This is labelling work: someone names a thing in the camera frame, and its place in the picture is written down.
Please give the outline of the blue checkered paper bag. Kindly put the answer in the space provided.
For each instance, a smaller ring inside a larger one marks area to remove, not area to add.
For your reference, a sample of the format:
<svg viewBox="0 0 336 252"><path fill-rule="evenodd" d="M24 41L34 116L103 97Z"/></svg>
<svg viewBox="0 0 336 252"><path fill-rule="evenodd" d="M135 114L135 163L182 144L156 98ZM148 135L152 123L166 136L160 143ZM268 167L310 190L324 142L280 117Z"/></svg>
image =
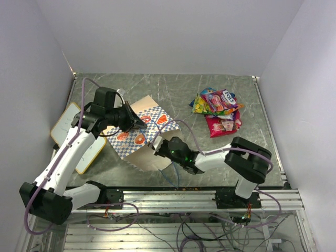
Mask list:
<svg viewBox="0 0 336 252"><path fill-rule="evenodd" d="M128 162L142 172L162 171L172 162L160 156L155 156L149 147L156 133L166 139L181 136L180 126L176 122L170 123L164 129L162 127L172 120L172 117L150 96L146 96L133 103L131 108L135 114L145 123L145 129L132 129L122 132L119 128L108 127L104 131L108 142L112 145L120 159Z"/></svg>

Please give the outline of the red chips bag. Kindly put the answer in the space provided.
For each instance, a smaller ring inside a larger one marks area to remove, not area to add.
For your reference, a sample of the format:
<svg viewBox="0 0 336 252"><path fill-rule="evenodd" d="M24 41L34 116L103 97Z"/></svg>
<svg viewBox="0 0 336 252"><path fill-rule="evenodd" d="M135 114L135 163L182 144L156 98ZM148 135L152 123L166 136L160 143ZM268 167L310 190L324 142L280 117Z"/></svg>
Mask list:
<svg viewBox="0 0 336 252"><path fill-rule="evenodd" d="M240 112L237 110L234 113L236 116L234 121L205 118L211 138L234 134L240 129L242 125Z"/></svg>

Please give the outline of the purple snack packet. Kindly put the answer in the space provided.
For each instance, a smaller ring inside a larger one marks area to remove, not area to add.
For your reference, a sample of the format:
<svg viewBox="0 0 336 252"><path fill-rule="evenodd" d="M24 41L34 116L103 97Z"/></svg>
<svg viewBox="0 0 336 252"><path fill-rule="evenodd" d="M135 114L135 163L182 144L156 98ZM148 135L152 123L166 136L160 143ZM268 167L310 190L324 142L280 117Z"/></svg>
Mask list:
<svg viewBox="0 0 336 252"><path fill-rule="evenodd" d="M206 119L221 119L221 120L229 120L234 121L235 120L235 113L230 113L226 115L215 115L215 114L207 114L205 116Z"/></svg>

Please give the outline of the blue snack bag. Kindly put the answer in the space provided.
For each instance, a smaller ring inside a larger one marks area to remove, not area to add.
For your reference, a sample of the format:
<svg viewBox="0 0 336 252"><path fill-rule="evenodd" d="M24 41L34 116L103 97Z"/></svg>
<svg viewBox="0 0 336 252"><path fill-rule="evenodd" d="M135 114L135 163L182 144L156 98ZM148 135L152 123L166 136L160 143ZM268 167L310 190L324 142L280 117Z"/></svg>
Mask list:
<svg viewBox="0 0 336 252"><path fill-rule="evenodd" d="M216 92L216 90L213 89L213 88L208 87L208 88L205 88L204 90L202 90L202 91L200 92L200 95L205 95L205 94L213 93L213 92ZM192 107L192 106L194 105L194 102L195 102L195 99L193 99L193 100L189 103L189 106Z"/></svg>

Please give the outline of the magenta candy packet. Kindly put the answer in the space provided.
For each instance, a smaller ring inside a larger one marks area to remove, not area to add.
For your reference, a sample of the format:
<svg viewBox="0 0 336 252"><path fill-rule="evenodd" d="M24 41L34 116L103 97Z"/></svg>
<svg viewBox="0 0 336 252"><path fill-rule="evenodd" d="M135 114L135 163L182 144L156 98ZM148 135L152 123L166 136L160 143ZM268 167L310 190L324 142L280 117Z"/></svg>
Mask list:
<svg viewBox="0 0 336 252"><path fill-rule="evenodd" d="M235 98L226 89L202 94L201 97L208 103L212 113L232 113L234 112L232 108L238 104Z"/></svg>

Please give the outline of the green yellow candy packet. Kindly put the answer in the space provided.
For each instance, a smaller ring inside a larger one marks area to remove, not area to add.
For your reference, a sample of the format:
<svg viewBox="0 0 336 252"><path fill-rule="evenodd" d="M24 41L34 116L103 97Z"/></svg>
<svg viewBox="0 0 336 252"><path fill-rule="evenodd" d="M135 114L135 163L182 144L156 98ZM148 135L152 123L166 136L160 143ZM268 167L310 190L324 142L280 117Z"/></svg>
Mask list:
<svg viewBox="0 0 336 252"><path fill-rule="evenodd" d="M208 103L201 97L199 93L196 95L194 100L192 112L199 114L210 114L212 112Z"/></svg>

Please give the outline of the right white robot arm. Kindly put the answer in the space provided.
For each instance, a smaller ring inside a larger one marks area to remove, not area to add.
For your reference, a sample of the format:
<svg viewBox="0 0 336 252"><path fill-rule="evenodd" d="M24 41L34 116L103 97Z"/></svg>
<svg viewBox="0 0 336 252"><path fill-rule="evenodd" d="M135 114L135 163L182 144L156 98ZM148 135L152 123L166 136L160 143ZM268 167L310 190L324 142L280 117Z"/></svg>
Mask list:
<svg viewBox="0 0 336 252"><path fill-rule="evenodd" d="M265 182L266 175L274 166L270 151L241 137L233 138L223 148L201 152L191 150L178 137L167 140L158 136L151 149L154 155L168 158L193 175L229 166L241 176L231 195L232 203L239 208L249 203L254 189Z"/></svg>

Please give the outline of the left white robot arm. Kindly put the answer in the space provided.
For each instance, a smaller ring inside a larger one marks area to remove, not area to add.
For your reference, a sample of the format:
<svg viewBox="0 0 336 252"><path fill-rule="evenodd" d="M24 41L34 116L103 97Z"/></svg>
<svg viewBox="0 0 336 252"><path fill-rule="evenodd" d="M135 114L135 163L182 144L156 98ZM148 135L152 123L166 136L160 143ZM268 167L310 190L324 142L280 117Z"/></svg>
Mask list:
<svg viewBox="0 0 336 252"><path fill-rule="evenodd" d="M89 204L94 208L106 205L107 188L103 184L89 181L71 190L66 187L82 156L107 127L113 126L121 132L147 128L128 102L115 105L115 100L121 98L116 90L99 87L93 102L75 115L65 141L49 165L33 183L25 182L19 189L26 207L25 219L32 214L60 225L74 209Z"/></svg>

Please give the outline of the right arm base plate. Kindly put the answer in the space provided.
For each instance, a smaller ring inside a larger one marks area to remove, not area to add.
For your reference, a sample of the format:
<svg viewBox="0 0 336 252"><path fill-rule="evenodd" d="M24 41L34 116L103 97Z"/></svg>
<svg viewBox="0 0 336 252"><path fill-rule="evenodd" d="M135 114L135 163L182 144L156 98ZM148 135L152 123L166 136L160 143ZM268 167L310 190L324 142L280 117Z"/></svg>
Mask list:
<svg viewBox="0 0 336 252"><path fill-rule="evenodd" d="M233 188L216 190L213 200L218 209L252 209L261 208L259 193L253 192L249 199L244 199L235 194Z"/></svg>

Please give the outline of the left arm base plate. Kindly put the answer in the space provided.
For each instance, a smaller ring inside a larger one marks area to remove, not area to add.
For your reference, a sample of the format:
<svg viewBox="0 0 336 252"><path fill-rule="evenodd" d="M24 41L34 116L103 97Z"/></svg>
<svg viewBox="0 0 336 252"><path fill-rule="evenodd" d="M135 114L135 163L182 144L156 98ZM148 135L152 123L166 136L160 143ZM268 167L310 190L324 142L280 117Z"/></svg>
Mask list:
<svg viewBox="0 0 336 252"><path fill-rule="evenodd" d="M89 203L90 207L105 207L109 209L122 209L122 203L124 202L124 195L118 189L103 189L99 193L98 199L94 203Z"/></svg>

